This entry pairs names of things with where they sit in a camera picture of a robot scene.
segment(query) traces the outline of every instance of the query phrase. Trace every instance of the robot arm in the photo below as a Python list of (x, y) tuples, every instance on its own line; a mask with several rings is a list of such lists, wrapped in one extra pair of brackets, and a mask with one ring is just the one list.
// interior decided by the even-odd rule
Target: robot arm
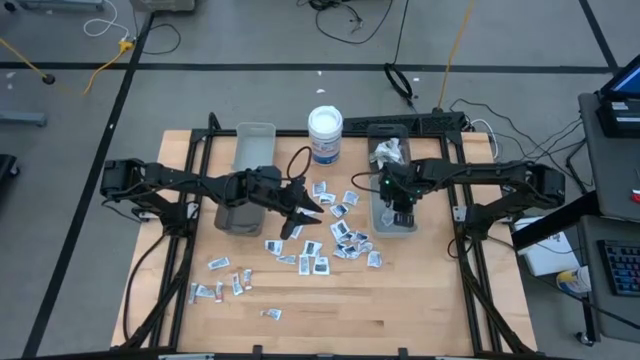
[(298, 225), (320, 223), (318, 219), (299, 213), (298, 207), (324, 212), (307, 194), (304, 177), (290, 179), (290, 183), (281, 187), (282, 174), (275, 166), (211, 178), (167, 168), (159, 163), (127, 159), (105, 162), (103, 174), (100, 194), (106, 201), (134, 202), (138, 206), (132, 210), (134, 215), (140, 218), (145, 213), (158, 216), (171, 235), (184, 235), (181, 231), (188, 215), (179, 203), (171, 203), (158, 195), (157, 191), (162, 189), (206, 196), (229, 208), (251, 202), (277, 211), (287, 218), (280, 233), (282, 239), (289, 238)]
[(533, 162), (452, 164), (443, 159), (414, 160), (409, 165), (386, 163), (379, 178), (380, 198), (393, 204), (394, 223), (413, 226), (413, 205), (425, 194), (454, 184), (508, 185), (515, 191), (490, 204), (454, 208), (457, 222), (469, 235), (487, 238), (491, 225), (530, 207), (552, 209), (564, 204), (564, 175)]

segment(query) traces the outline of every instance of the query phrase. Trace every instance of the yellow cable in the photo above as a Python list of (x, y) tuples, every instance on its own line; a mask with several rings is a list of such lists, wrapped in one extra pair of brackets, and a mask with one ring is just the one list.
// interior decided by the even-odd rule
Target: yellow cable
[(43, 73), (42, 71), (40, 71), (40, 69), (35, 67), (35, 65), (33, 65), (29, 60), (27, 60), (26, 57), (22, 56), (22, 54), (20, 54), (18, 50), (14, 49), (13, 46), (9, 45), (9, 43), (6, 42), (3, 38), (0, 38), (0, 44), (4, 45), (4, 47), (9, 49), (9, 51), (11, 51), (15, 56), (17, 56), (20, 60), (22, 60), (22, 62), (27, 64), (27, 66), (33, 69), (33, 71), (37, 72), (40, 76), (42, 76), (43, 78), (47, 77), (47, 74)]
[(108, 68), (109, 66), (111, 66), (111, 64), (113, 64), (114, 62), (118, 61), (118, 59), (124, 55), (124, 53), (126, 53), (127, 51), (131, 50), (133, 48), (133, 43), (129, 42), (129, 41), (120, 41), (118, 43), (120, 45), (120, 52), (118, 53), (118, 55), (116, 55), (116, 57), (114, 57), (113, 59), (111, 59), (111, 61), (109, 61), (108, 63), (102, 65), (100, 68), (98, 68), (98, 70), (94, 71), (93, 74), (91, 75), (91, 79), (89, 79), (89, 84), (87, 84), (87, 88), (84, 89), (84, 92), (82, 93), (82, 95), (87, 95), (89, 93), (89, 90), (91, 90), (91, 87), (93, 86), (93, 81), (95, 80), (96, 76), (104, 69)]
[(473, 9), (474, 0), (469, 1), (469, 5), (467, 6), (467, 11), (464, 14), (464, 21), (462, 22), (462, 26), (460, 26), (460, 30), (458, 31), (458, 35), (456, 36), (456, 41), (453, 43), (453, 49), (451, 49), (451, 53), (449, 53), (449, 61), (447, 62), (447, 68), (444, 71), (444, 79), (442, 80), (442, 88), (440, 89), (440, 98), (438, 99), (438, 109), (440, 109), (442, 105), (442, 99), (444, 98), (444, 93), (447, 88), (447, 77), (449, 76), (449, 69), (451, 68), (451, 62), (453, 62), (453, 57), (456, 55), (458, 51), (458, 44), (460, 43), (460, 38), (462, 38), (462, 34), (464, 33), (464, 29), (467, 27), (467, 22), (469, 22), (469, 17), (471, 17), (471, 10)]

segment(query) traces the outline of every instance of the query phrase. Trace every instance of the gray floor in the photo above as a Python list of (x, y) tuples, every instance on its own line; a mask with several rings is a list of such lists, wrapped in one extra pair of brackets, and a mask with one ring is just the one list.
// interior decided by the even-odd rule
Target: gray floor
[[(128, 1), (112, 0), (119, 22), (133, 32)], [(619, 64), (638, 52), (632, 24), (640, 3), (590, 0)], [(354, 2), (371, 29), (386, 9), (385, 0)], [(383, 63), (393, 59), (402, 17), (399, 0), (380, 32), (367, 44), (341, 44), (320, 35), (314, 12), (295, 1), (201, 1), (193, 15), (162, 15), (154, 24), (171, 23), (182, 33), (180, 48), (141, 62), (162, 63)], [(446, 63), (466, 1), (433, 0), (410, 4), (399, 63)], [(34, 61), (104, 62), (117, 51), (119, 29), (88, 38), (82, 24), (100, 14), (45, 9), (0, 12), (0, 36)], [(112, 16), (108, 8), (102, 14)], [(144, 16), (138, 14), (140, 24)], [(321, 22), (348, 35), (348, 13), (332, 10)], [(174, 35), (154, 31), (146, 49), (171, 47)], [(0, 61), (14, 61), (0, 50)], [(530, 66), (605, 66), (606, 62), (577, 0), (478, 1), (460, 44), (456, 64)], [(8, 79), (5, 74), (15, 74)], [(0, 153), (20, 157), (22, 175), (0, 208), (0, 358), (22, 353), (58, 258), (73, 212), (105, 129), (123, 72), (109, 70), (90, 95), (79, 96), (89, 71), (51, 71), (65, 88), (42, 85), (27, 70), (0, 69), (0, 108), (44, 111), (46, 128), (0, 127)], [(439, 94), (441, 73), (407, 73), (419, 95), (416, 107), (428, 112)], [(485, 102), (513, 119), (534, 140), (542, 141), (578, 118), (577, 96), (599, 88), (609, 75), (453, 73), (445, 107), (462, 97)], [(268, 121), (280, 128), (304, 128), (310, 109), (337, 106), (344, 116), (409, 113), (380, 72), (323, 71), (137, 71), (115, 131), (109, 157), (155, 160), (166, 129), (206, 124), (214, 111), (224, 127), (241, 121)], [(458, 104), (472, 119), (487, 120), (500, 134), (514, 136), (525, 150), (533, 145), (485, 109)], [(559, 146), (581, 139), (581, 129)], [(519, 159), (515, 142), (498, 137), (501, 160)], [(565, 152), (555, 154), (560, 164)], [(590, 179), (588, 154), (575, 158)], [(579, 192), (568, 183), (569, 199)], [(99, 207), (94, 196), (67, 277), (40, 347), (40, 355), (102, 350), (109, 346), (131, 261), (137, 228)], [(577, 344), (571, 334), (583, 329), (581, 306), (523, 277), (539, 347), (551, 355), (587, 359), (629, 359), (636, 344), (605, 339), (594, 348)]]

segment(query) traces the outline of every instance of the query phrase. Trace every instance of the laptop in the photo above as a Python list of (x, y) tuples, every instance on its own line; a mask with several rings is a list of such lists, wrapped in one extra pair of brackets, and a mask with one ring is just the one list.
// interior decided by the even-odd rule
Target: laptop
[(640, 138), (640, 55), (600, 91), (597, 110), (607, 137)]

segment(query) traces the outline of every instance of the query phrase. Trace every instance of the wooden board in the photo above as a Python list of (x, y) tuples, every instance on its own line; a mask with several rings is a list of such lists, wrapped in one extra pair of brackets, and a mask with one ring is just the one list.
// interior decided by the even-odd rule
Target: wooden board
[[(189, 132), (165, 132), (159, 161), (183, 168)], [(484, 134), (464, 134), (469, 162), (490, 162), (491, 150)], [(214, 139), (209, 176), (230, 172), (235, 152), (234, 137)], [(307, 138), (278, 138), (275, 165), (286, 169), (293, 153), (308, 145)], [(413, 158), (441, 157), (438, 141), (412, 139)], [(328, 191), (339, 199), (346, 190), (355, 190), (352, 174), (367, 171), (366, 139), (343, 139), (341, 159), (330, 167), (313, 164), (307, 185), (325, 180)], [(292, 169), (297, 174), (302, 156)], [(367, 178), (357, 179), (366, 186)], [(370, 193), (357, 191), (360, 200), (346, 215), (353, 230), (372, 234), (369, 226)], [(497, 186), (473, 186), (475, 201), (487, 203), (500, 196)], [(175, 198), (176, 194), (167, 196)], [(419, 231), (407, 239), (376, 239), (382, 253), (379, 269), (366, 265), (366, 256), (357, 260), (332, 257), (335, 241), (329, 225), (337, 221), (328, 211), (320, 215), (321, 225), (306, 226), (298, 240), (285, 242), (283, 255), (300, 254), (304, 240), (321, 241), (321, 253), (330, 257), (330, 276), (299, 276), (298, 266), (275, 261), (264, 249), (264, 240), (278, 239), (283, 218), (267, 213), (262, 235), (256, 238), (229, 236), (213, 225), (217, 205), (203, 203), (190, 282), (215, 287), (225, 283), (225, 301), (216, 304), (198, 299), (186, 305), (181, 326), (179, 351), (249, 353), (253, 345), (263, 345), (265, 353), (335, 353), (352, 355), (393, 355), (406, 347), (412, 355), (471, 355), (471, 342), (460, 273), (457, 262), (446, 252), (453, 238), (453, 226), (446, 191), (431, 193), (416, 206)], [(133, 257), (140, 255), (160, 234), (158, 224), (141, 227)], [(508, 229), (496, 225), (491, 234), (511, 241)], [(140, 267), (132, 287), (129, 331), (139, 324), (157, 300), (158, 286), (166, 257), (167, 243), (160, 246)], [(494, 302), (523, 342), (535, 348), (535, 339), (513, 251), (499, 244), (484, 244)], [(207, 263), (228, 256), (231, 266), (210, 271)], [(253, 269), (252, 290), (233, 296), (228, 286), (233, 273)], [(484, 322), (479, 309), (479, 320)], [(260, 310), (282, 309), (280, 321), (260, 317)], [(174, 308), (166, 311), (163, 341), (166, 342)], [(114, 331), (113, 344), (122, 343), (122, 314)], [(486, 329), (483, 344), (488, 349)]]

